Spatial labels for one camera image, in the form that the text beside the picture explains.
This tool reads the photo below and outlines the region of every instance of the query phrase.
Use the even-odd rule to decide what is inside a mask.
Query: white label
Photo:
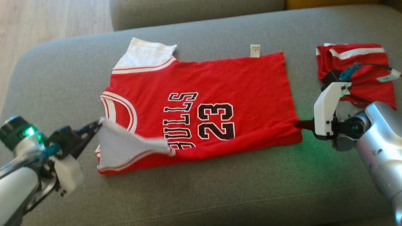
[[[260,44],[251,44],[250,45],[250,57],[251,58],[260,58]]]
[[[395,80],[397,78],[399,78],[401,76],[401,73],[395,69],[391,70],[391,73],[387,76],[384,77],[379,77],[377,78],[378,81],[380,82],[388,82],[388,81],[392,81]]]

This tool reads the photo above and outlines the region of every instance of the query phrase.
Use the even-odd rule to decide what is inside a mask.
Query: white shoulder
[[[115,69],[158,67],[172,59],[177,45],[164,45],[133,38],[127,52],[117,62]]]

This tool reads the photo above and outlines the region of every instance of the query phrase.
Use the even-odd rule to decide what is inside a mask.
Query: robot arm
[[[52,191],[61,196],[73,191],[84,176],[76,160],[98,132],[102,121],[78,130],[69,126],[49,138],[21,117],[0,127],[0,140],[15,159],[0,168],[0,225],[20,225]]]
[[[344,82],[332,82],[327,86],[314,105],[314,119],[295,125],[312,130],[318,139],[332,140],[333,147],[339,151],[355,147],[374,185],[392,204],[395,224],[400,226],[402,116],[379,101],[362,111],[350,102],[339,102],[340,87],[349,86]]]

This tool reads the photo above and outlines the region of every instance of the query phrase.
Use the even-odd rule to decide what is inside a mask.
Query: gray upholstery
[[[131,37],[178,44],[180,61],[283,51],[297,113],[311,119],[320,94],[315,47],[380,43],[401,67],[402,14],[382,5],[273,12],[53,41],[17,64],[1,120],[23,115],[46,134],[102,115],[99,95]],[[402,107],[402,81],[395,82]],[[97,173],[94,140],[79,158],[85,183],[48,197],[25,225],[317,225],[391,214],[354,151],[339,153],[303,133],[301,144],[125,175]],[[1,147],[0,163],[11,159]]]
[[[110,0],[115,31],[284,9],[284,0]]]
[[[384,3],[402,12],[402,0],[384,0]]]

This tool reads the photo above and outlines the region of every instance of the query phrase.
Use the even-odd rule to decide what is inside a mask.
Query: wooden floor
[[[108,0],[0,0],[0,111],[14,66],[30,48],[112,31]]]

